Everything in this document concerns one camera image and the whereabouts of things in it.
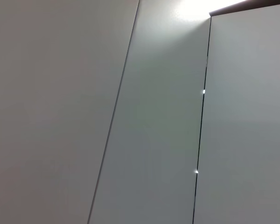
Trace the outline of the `dark brown wall trim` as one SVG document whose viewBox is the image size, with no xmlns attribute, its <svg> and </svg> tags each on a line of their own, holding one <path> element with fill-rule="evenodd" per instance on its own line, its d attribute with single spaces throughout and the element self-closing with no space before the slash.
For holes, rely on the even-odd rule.
<svg viewBox="0 0 280 224">
<path fill-rule="evenodd" d="M 212 17 L 212 16 L 217 16 L 217 15 L 222 15 L 222 14 L 229 14 L 229 13 L 249 10 L 249 9 L 252 9 L 253 5 L 257 1 L 258 0 L 244 0 L 242 2 L 209 12 L 209 14 Z"/>
</svg>

